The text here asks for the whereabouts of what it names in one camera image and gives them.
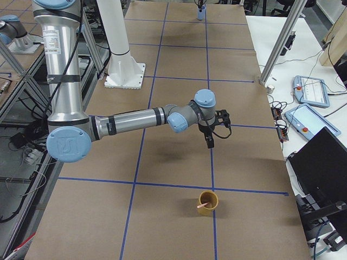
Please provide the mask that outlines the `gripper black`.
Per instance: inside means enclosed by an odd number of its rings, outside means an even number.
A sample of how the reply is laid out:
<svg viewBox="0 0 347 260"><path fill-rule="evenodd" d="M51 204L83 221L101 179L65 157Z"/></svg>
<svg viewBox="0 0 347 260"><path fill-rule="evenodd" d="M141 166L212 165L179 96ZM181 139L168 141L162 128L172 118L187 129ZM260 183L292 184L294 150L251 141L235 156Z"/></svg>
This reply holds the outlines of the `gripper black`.
<svg viewBox="0 0 347 260"><path fill-rule="evenodd" d="M201 120L198 122L198 129L204 134L208 148L214 148L213 130L215 129L216 119L208 120L208 124Z"/></svg>
<svg viewBox="0 0 347 260"><path fill-rule="evenodd" d="M201 8L201 7L203 7L203 5L204 5L204 0L197 0L197 1L195 1L195 4L196 4L199 8Z"/></svg>

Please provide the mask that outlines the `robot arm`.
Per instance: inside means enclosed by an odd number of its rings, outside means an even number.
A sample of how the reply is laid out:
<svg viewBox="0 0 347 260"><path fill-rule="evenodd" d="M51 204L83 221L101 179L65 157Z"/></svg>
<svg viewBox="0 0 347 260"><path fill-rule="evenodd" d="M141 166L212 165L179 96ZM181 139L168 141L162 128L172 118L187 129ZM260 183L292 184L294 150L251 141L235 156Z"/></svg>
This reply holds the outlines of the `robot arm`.
<svg viewBox="0 0 347 260"><path fill-rule="evenodd" d="M79 42L79 34L81 33L81 24L82 24L82 5L83 1L33 1L37 5L37 14L35 16L41 16L41 15L48 15L48 16L56 16L61 18L67 18L70 20L77 21L78 23L78 37L77 40L75 40L73 48L68 47L67 51L67 57L66 58L67 63L71 63L71 60L73 59L77 45ZM16 15L6 15L1 17L1 41L5 45L10 44L13 40L20 40L23 41L22 45L19 45L18 48L25 50L27 48L31 48L32 43L31 39L28 36L28 32L22 25L20 19ZM58 46L49 49L48 47L45 47L46 54L51 54L50 51L52 50L52 54L62 54L61 52L62 45L59 44ZM127 52L124 53L114 53L112 49L113 47L109 47L110 54L113 56L122 56L130 53L130 50L127 50Z"/></svg>
<svg viewBox="0 0 347 260"><path fill-rule="evenodd" d="M46 147L55 160L73 163L88 154L93 141L164 124L176 133L197 124L207 146L214 147L216 101L208 89L197 91L184 107L166 105L110 116L86 114L76 50L83 19L82 1L33 1L33 13L42 28L52 104Z"/></svg>

